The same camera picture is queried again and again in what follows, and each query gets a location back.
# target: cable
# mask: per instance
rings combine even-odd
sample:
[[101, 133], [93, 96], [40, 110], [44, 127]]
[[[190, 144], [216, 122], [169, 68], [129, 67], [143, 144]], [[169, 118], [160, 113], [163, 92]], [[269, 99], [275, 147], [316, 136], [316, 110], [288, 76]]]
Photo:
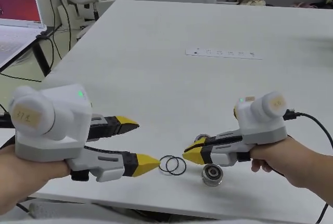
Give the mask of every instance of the cable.
[[70, 51], [72, 49], [72, 30], [71, 30], [71, 22], [69, 20], [69, 14], [67, 11], [67, 8], [65, 7], [65, 5], [63, 4], [63, 1], [60, 0], [61, 5], [63, 6], [63, 9], [65, 10], [66, 13], [66, 17], [67, 17], [67, 22], [68, 22], [68, 29], [69, 29], [69, 47], [68, 47], [68, 51]]
[[49, 1], [50, 1], [51, 9], [52, 9], [52, 12], [53, 12], [53, 33], [52, 33], [52, 39], [53, 39], [53, 42], [54, 42], [54, 44], [56, 46], [59, 58], [62, 59], [62, 57], [60, 55], [60, 52], [59, 52], [59, 49], [58, 49], [58, 46], [57, 46], [56, 41], [54, 39], [54, 34], [55, 34], [55, 29], [56, 29], [56, 13], [54, 11], [52, 0], [49, 0]]
[[[332, 139], [332, 136], [330, 135], [330, 133], [328, 132], [328, 130], [322, 125], [322, 123], [321, 123], [318, 119], [316, 119], [314, 116], [311, 116], [311, 115], [309, 115], [309, 114], [302, 113], [302, 112], [296, 112], [295, 114], [296, 114], [297, 116], [305, 116], [305, 117], [307, 117], [307, 118], [313, 120], [317, 125], [319, 125], [319, 127], [320, 127], [320, 128], [324, 131], [324, 133], [326, 134], [326, 136], [327, 136], [327, 138], [328, 138], [328, 140], [329, 140], [329, 142], [330, 142], [330, 144], [331, 144], [331, 147], [332, 147], [332, 149], [333, 149], [333, 139]], [[328, 208], [328, 204], [325, 203], [325, 206], [324, 206], [324, 208], [323, 208], [323, 210], [322, 210], [322, 212], [321, 212], [321, 215], [319, 216], [319, 218], [318, 218], [316, 224], [319, 224], [319, 223], [323, 220], [327, 208]]]
[[53, 67], [53, 65], [54, 65], [54, 44], [53, 44], [53, 42], [52, 42], [52, 40], [48, 37], [48, 38], [46, 38], [48, 41], [50, 41], [50, 43], [51, 43], [51, 46], [52, 46], [52, 61], [51, 61], [51, 65], [50, 65], [50, 71], [49, 72], [51, 72], [52, 71], [52, 67]]
[[[314, 116], [311, 116], [309, 114], [302, 113], [302, 112], [295, 112], [294, 110], [287, 110], [287, 112], [283, 116], [283, 118], [284, 118], [284, 120], [292, 120], [292, 119], [296, 119], [299, 116], [305, 116], [305, 117], [313, 120], [323, 130], [323, 132], [326, 134], [326, 136], [327, 136], [327, 138], [329, 140], [329, 143], [331, 144], [331, 147], [333, 149], [333, 139], [332, 139], [332, 136], [330, 135], [330, 133], [328, 132], [328, 130], [323, 126], [323, 124], [318, 119], [316, 119]], [[328, 208], [328, 204], [325, 203], [324, 208], [323, 208], [323, 210], [321, 212], [321, 215], [319, 216], [316, 224], [319, 224], [323, 220], [327, 208]]]
[[3, 74], [3, 73], [0, 73], [0, 75], [5, 76], [5, 77], [10, 77], [10, 78], [15, 78], [15, 79], [17, 79], [17, 80], [25, 80], [25, 81], [32, 81], [32, 82], [39, 82], [39, 83], [42, 82], [42, 81], [40, 81], [40, 80], [31, 80], [31, 79], [29, 79], [29, 78], [9, 76], [9, 75], [7, 75], [7, 74]]
[[323, 210], [322, 210], [322, 212], [321, 212], [321, 215], [319, 216], [318, 220], [316, 221], [316, 224], [319, 224], [319, 223], [322, 222], [322, 220], [324, 218], [324, 215], [326, 213], [327, 208], [328, 208], [328, 204], [326, 203], [325, 206], [324, 206], [324, 208], [323, 208]]
[[7, 110], [5, 109], [5, 107], [3, 107], [2, 104], [0, 104], [0, 107], [4, 110], [4, 112], [7, 112]]
[[330, 133], [327, 131], [327, 129], [322, 125], [321, 122], [319, 122], [318, 119], [316, 119], [314, 116], [311, 116], [309, 114], [306, 114], [306, 113], [302, 113], [302, 112], [296, 112], [295, 113], [297, 116], [305, 116], [307, 118], [310, 118], [311, 120], [313, 120], [317, 125], [319, 125], [319, 127], [325, 132], [330, 144], [331, 144], [331, 147], [333, 149], [333, 139], [332, 139], [332, 136], [330, 135]]
[[281, 175], [283, 177], [285, 177], [284, 174], [280, 173], [279, 171], [277, 171], [276, 169], [273, 169], [272, 167], [270, 167], [272, 169], [272, 171], [274, 171], [275, 173], [277, 173], [278, 175]]
[[16, 204], [17, 207], [19, 207], [21, 210], [23, 210], [24, 212], [26, 212], [27, 214], [30, 212], [26, 207], [24, 207], [22, 204], [17, 203]]

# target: white power strip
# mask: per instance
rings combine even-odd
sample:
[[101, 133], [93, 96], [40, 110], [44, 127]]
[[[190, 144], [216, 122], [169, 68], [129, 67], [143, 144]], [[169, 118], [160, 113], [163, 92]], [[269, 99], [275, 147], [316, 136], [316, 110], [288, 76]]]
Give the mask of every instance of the white power strip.
[[192, 48], [186, 50], [186, 55], [262, 60], [262, 58], [258, 57], [256, 53], [250, 51], [225, 51], [217, 49]]

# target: hand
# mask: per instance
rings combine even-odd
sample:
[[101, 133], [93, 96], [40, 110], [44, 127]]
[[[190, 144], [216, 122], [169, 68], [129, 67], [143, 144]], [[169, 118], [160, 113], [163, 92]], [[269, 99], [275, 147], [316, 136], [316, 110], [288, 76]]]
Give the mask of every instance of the hand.
[[68, 176], [65, 162], [37, 163], [15, 155], [15, 147], [0, 150], [0, 214], [14, 208], [24, 198], [35, 193], [51, 179]]
[[274, 144], [258, 145], [250, 152], [253, 172], [262, 167], [269, 173], [273, 168], [299, 188], [307, 187], [307, 178], [321, 156], [291, 137]]

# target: black rubber band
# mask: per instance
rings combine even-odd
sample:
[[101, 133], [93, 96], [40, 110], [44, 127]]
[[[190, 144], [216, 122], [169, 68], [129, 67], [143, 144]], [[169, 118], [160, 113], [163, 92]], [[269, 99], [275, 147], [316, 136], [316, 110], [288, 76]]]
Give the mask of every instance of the black rubber band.
[[[161, 162], [164, 158], [167, 158], [167, 157], [171, 157], [170, 159], [176, 159], [176, 157], [173, 156], [173, 155], [165, 155], [164, 157], [162, 157], [162, 158], [160, 159], [160, 162]], [[160, 164], [160, 166], [158, 166], [158, 167], [159, 167], [159, 169], [160, 169], [161, 171], [163, 171], [163, 172], [166, 172], [166, 173], [172, 173], [172, 172], [176, 171], [176, 169], [178, 169], [178, 167], [179, 167], [179, 161], [178, 161], [178, 159], [176, 159], [176, 160], [177, 160], [177, 166], [176, 166], [176, 168], [175, 168], [174, 170], [169, 170], [166, 164], [165, 164], [165, 169], [166, 169], [166, 170], [164, 170], [164, 169], [161, 168], [161, 164]]]
[[172, 158], [169, 158], [169, 159], [167, 160], [166, 164], [165, 164], [166, 169], [168, 169], [168, 163], [169, 163], [169, 161], [172, 160], [172, 159], [177, 159], [177, 161], [178, 161], [178, 159], [181, 160], [181, 161], [184, 163], [185, 168], [184, 168], [184, 170], [183, 170], [182, 172], [180, 172], [180, 173], [178, 173], [178, 174], [175, 174], [175, 173], [173, 173], [173, 172], [169, 172], [169, 173], [170, 173], [171, 175], [173, 175], [173, 176], [180, 176], [180, 175], [182, 175], [183, 173], [185, 173], [185, 171], [186, 171], [186, 169], [187, 169], [186, 162], [185, 162], [184, 159], [182, 159], [182, 158], [179, 157], [179, 156], [174, 156], [174, 157], [172, 157]]

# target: white table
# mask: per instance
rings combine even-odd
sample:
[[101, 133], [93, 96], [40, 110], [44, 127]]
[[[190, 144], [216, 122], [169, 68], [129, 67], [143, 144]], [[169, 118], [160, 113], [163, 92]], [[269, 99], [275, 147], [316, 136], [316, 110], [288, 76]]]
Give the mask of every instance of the white table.
[[[333, 28], [329, 10], [117, 1], [53, 70], [43, 87], [85, 86], [94, 111], [125, 115], [141, 127], [93, 145], [181, 155], [200, 133], [238, 128], [240, 96], [281, 91], [291, 108], [317, 116], [333, 133]], [[255, 51], [263, 60], [195, 57], [187, 48]], [[331, 154], [318, 126], [298, 119], [288, 131]], [[208, 188], [202, 166], [179, 177], [157, 169], [138, 178], [97, 183], [50, 182], [34, 196], [166, 213], [225, 215], [314, 223], [324, 202], [281, 176], [254, 174], [250, 163], [225, 169]], [[331, 209], [322, 223], [332, 223]]]

